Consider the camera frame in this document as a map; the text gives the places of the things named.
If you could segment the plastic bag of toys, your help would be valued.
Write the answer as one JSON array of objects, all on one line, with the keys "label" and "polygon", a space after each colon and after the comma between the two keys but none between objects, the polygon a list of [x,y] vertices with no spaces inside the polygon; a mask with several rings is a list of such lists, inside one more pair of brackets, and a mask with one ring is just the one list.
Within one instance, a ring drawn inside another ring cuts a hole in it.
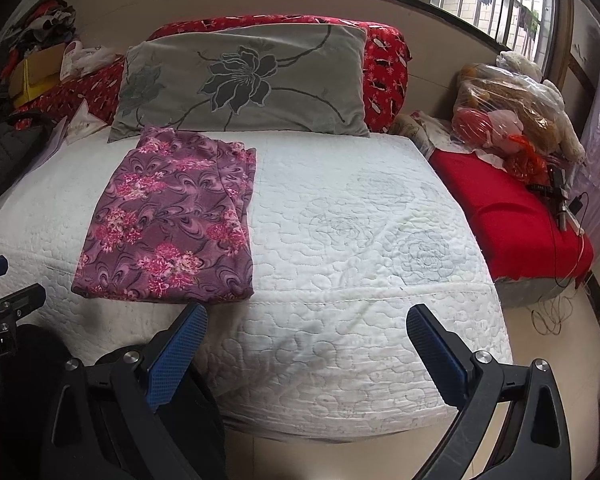
[{"label": "plastic bag of toys", "polygon": [[456,88],[454,136],[498,158],[517,180],[544,185],[550,165],[586,162],[562,92],[521,54],[505,51],[493,64],[463,66]]}]

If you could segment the white plastic bag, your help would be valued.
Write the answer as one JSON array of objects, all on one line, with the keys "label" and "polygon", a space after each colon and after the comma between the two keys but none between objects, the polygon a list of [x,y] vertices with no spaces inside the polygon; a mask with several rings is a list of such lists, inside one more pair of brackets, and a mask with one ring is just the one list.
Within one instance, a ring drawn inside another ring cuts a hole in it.
[{"label": "white plastic bag", "polygon": [[105,47],[84,48],[80,40],[71,41],[62,56],[59,79],[76,79],[96,72],[114,62],[117,53]]}]

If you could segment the white quilted mattress cover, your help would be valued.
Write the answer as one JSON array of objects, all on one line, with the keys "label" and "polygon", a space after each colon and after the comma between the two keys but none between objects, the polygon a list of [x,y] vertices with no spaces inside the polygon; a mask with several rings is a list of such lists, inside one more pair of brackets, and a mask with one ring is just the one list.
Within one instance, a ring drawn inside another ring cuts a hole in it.
[{"label": "white quilted mattress cover", "polygon": [[[498,293],[460,205],[400,136],[230,132],[257,152],[252,297],[209,310],[196,355],[223,417],[271,437],[352,441],[451,415],[405,330],[427,306],[469,348],[512,358]],[[87,226],[133,140],[62,148],[0,206],[0,298],[46,289],[32,322],[91,363],[149,339],[176,304],[71,289]]]}]

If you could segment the red cushion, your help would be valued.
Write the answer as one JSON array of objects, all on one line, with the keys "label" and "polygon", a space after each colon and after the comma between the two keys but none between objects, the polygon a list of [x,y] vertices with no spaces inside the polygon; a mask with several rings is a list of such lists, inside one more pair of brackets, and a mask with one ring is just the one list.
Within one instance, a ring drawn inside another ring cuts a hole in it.
[{"label": "red cushion", "polygon": [[434,151],[429,163],[478,240],[491,278],[584,280],[593,247],[573,228],[558,229],[544,200],[474,154]]}]

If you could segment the yellow cardboard box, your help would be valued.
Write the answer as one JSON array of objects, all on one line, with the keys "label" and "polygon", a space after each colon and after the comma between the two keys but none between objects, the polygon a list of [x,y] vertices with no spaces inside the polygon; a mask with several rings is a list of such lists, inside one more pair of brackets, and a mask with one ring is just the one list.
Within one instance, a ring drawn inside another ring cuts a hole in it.
[{"label": "yellow cardboard box", "polygon": [[65,44],[56,44],[34,52],[16,66],[8,86],[8,94],[15,108],[37,99],[60,83],[65,48]]}]

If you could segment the grey floral pillow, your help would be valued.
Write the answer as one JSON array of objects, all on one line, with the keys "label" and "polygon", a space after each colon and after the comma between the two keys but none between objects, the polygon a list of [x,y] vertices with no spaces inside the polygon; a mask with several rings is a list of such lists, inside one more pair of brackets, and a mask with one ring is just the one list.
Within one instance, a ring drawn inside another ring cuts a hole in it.
[{"label": "grey floral pillow", "polygon": [[149,127],[368,136],[366,33],[329,23],[183,32],[132,47],[109,139]]}]

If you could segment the pile of clothes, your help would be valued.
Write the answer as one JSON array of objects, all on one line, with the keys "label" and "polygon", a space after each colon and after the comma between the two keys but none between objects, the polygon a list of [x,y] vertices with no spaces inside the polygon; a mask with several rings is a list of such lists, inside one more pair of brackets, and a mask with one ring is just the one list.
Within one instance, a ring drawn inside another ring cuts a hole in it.
[{"label": "pile of clothes", "polygon": [[65,0],[41,3],[21,25],[12,26],[2,40],[0,52],[15,52],[20,61],[34,52],[66,44],[76,33],[76,9]]}]

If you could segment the purple floral shirt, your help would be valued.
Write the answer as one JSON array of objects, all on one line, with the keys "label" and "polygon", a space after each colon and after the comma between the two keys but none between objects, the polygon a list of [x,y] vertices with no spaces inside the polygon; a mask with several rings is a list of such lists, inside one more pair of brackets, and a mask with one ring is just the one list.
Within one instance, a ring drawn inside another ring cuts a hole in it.
[{"label": "purple floral shirt", "polygon": [[163,304],[250,298],[256,167],[240,142],[145,128],[96,204],[72,291]]}]

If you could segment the red patterned bedding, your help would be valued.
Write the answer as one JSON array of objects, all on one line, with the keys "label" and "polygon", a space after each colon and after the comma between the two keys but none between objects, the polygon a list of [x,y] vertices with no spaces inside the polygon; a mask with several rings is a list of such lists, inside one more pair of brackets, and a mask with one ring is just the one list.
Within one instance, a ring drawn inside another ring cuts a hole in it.
[{"label": "red patterned bedding", "polygon": [[[386,133],[400,112],[407,89],[407,63],[411,53],[399,29],[375,22],[361,22],[306,14],[258,14],[205,18],[165,24],[155,30],[151,40],[184,32],[220,32],[232,28],[280,23],[333,24],[355,26],[366,31],[363,54],[363,102],[365,123],[370,131]],[[96,72],[68,80],[45,91],[27,104],[18,105],[18,112],[39,112],[52,122],[73,115],[82,102],[97,118],[110,125],[118,106],[124,59]]]}]

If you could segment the dark green puffer jacket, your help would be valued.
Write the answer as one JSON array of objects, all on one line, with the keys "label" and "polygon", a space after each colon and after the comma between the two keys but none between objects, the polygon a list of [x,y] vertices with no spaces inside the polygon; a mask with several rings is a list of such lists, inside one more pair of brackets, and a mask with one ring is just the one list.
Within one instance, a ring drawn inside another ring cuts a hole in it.
[{"label": "dark green puffer jacket", "polygon": [[0,123],[0,196],[41,154],[53,128],[50,119],[35,112],[18,113]]}]

